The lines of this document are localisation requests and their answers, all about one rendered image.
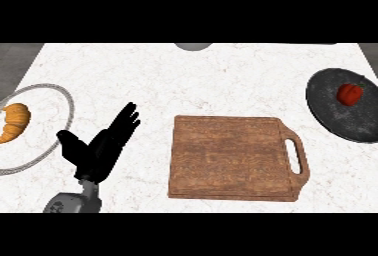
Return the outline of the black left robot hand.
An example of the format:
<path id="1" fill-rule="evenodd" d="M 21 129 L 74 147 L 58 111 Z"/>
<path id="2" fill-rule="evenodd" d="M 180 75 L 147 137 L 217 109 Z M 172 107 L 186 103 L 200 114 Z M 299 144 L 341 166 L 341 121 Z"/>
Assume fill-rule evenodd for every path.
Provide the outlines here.
<path id="1" fill-rule="evenodd" d="M 118 113 L 110 127 L 86 144 L 68 131 L 56 133 L 62 145 L 62 156 L 76 165 L 74 177 L 99 184 L 110 176 L 123 148 L 141 125 L 138 105 L 130 102 Z"/>

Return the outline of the brown wooden cutting board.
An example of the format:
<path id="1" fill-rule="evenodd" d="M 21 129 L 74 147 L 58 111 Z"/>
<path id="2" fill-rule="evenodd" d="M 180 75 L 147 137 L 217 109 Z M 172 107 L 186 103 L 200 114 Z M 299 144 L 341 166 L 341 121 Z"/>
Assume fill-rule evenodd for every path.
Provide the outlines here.
<path id="1" fill-rule="evenodd" d="M 278 118 L 175 118 L 172 198 L 294 202 L 309 176 L 302 139 Z"/>

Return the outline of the dark grey speckled pan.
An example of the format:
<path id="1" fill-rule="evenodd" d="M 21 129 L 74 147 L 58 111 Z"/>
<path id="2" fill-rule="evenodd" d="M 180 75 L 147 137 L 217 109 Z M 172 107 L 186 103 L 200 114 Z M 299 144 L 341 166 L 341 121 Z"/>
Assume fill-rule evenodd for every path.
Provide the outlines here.
<path id="1" fill-rule="evenodd" d="M 337 100 L 344 84 L 364 84 L 362 97 L 353 106 Z M 306 100 L 316 120 L 331 133 L 355 142 L 378 143 L 378 86 L 364 75 L 341 68 L 318 71 L 307 82 Z"/>

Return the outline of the red bell pepper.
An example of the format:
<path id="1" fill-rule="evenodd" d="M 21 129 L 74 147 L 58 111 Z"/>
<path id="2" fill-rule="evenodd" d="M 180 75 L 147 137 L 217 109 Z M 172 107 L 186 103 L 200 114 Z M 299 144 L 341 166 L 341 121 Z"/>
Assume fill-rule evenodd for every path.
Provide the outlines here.
<path id="1" fill-rule="evenodd" d="M 353 106 L 364 95 L 364 84 L 343 84 L 337 92 L 337 100 L 344 106 Z"/>

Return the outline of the white plate with grey rim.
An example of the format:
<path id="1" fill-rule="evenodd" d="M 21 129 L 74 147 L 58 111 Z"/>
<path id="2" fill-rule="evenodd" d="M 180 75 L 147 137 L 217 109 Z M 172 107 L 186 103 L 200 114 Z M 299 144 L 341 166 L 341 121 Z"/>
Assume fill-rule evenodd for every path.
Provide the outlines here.
<path id="1" fill-rule="evenodd" d="M 48 157 L 59 145 L 56 132 L 68 130 L 74 121 L 74 98 L 68 90 L 55 84 L 30 85 L 0 101 L 0 134 L 3 107 L 14 103 L 27 105 L 31 120 L 20 137 L 0 144 L 0 176 L 22 172 Z"/>

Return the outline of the golden croissant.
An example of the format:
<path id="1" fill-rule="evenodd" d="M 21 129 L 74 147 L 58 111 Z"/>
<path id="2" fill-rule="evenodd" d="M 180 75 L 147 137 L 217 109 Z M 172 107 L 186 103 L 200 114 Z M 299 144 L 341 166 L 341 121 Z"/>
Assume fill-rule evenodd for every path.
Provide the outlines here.
<path id="1" fill-rule="evenodd" d="M 0 134 L 0 144 L 15 140 L 30 124 L 31 112 L 22 103 L 14 103 L 3 108 L 6 112 L 3 133 Z"/>

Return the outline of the grey rounded object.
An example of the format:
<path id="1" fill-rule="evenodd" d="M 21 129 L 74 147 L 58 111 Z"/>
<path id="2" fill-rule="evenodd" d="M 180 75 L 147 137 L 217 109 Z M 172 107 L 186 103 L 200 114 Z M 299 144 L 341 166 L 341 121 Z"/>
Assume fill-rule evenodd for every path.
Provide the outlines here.
<path id="1" fill-rule="evenodd" d="M 210 47 L 213 43 L 175 43 L 185 51 L 201 51 Z"/>

